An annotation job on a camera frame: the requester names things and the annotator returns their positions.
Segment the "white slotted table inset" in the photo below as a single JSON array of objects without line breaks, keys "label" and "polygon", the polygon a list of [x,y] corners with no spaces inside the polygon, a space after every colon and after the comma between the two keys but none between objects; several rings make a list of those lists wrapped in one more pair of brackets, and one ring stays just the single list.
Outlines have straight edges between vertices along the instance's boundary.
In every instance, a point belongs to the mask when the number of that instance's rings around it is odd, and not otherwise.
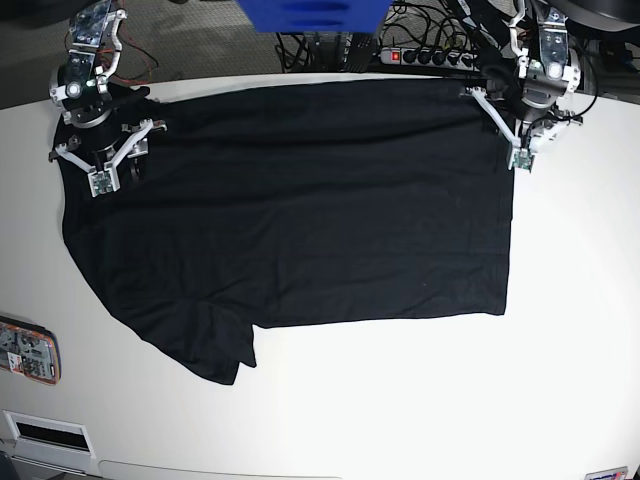
[{"label": "white slotted table inset", "polygon": [[75,474],[89,472],[96,454],[84,425],[12,411],[3,414],[16,460]]}]

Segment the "black T-shirt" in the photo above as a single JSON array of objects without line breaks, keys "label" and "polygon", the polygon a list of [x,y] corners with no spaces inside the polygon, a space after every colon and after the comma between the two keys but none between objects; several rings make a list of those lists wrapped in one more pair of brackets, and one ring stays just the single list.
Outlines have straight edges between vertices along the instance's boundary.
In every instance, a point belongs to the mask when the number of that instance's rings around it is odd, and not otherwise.
[{"label": "black T-shirt", "polygon": [[59,164],[64,243],[109,314],[230,385],[255,328],[505,312],[514,174],[455,80],[247,89],[151,118],[144,179]]}]

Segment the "white power strip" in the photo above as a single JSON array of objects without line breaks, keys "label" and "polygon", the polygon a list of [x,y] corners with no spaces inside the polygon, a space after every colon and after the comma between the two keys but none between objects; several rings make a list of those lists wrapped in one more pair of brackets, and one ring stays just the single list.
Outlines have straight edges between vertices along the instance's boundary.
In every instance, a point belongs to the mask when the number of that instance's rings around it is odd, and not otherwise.
[{"label": "white power strip", "polygon": [[379,53],[384,65],[428,67],[478,73],[477,55],[471,52],[456,51],[451,48],[421,50],[401,47],[386,47]]}]

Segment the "blue plastic holder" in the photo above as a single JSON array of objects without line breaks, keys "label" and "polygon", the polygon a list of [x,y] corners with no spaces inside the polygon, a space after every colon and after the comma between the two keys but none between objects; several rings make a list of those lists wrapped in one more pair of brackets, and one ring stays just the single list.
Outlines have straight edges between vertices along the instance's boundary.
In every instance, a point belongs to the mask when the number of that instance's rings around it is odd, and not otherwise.
[{"label": "blue plastic holder", "polygon": [[390,0],[239,0],[261,33],[373,33],[386,18]]}]

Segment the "clear orange parts box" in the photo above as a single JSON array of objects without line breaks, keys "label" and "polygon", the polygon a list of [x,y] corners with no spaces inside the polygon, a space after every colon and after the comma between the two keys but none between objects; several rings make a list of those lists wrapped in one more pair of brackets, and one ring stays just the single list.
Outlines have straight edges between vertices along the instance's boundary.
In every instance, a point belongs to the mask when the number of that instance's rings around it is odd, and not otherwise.
[{"label": "clear orange parts box", "polygon": [[25,321],[1,317],[1,369],[56,385],[62,376],[55,334]]}]

